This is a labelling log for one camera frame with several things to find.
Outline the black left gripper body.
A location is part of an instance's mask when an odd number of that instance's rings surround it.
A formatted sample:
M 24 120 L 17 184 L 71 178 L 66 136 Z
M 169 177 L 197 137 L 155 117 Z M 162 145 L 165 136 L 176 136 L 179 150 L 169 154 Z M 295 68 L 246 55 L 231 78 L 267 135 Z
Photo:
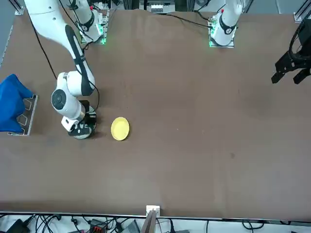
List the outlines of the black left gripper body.
M 301 49 L 295 54 L 298 61 L 311 59 L 311 20 L 306 19 L 298 27 L 298 39 Z

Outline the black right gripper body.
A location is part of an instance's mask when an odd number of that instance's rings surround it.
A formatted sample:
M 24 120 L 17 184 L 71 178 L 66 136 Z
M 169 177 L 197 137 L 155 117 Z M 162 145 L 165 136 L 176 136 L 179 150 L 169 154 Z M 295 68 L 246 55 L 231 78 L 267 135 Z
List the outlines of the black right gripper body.
M 85 116 L 82 120 L 84 124 L 96 124 L 96 112 L 87 100 L 80 100 L 81 105 L 84 107 Z

